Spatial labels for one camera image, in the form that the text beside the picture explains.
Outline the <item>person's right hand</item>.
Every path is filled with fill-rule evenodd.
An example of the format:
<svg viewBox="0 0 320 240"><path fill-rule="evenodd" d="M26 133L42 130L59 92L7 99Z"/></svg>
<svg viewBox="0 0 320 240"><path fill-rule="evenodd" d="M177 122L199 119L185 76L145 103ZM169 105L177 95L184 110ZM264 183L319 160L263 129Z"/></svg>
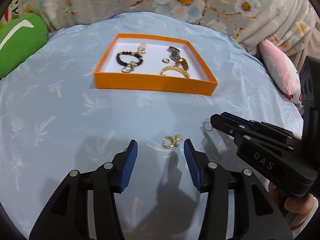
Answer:
<svg viewBox="0 0 320 240"><path fill-rule="evenodd" d="M311 218L318 208L318 200L311 194L302 198L287 197L285 200L281 200L280 191L271 182L268 185L268 192L279 208L284 208L294 214L293 218L288 222L288 226L292 231L302 229L306 220Z"/></svg>

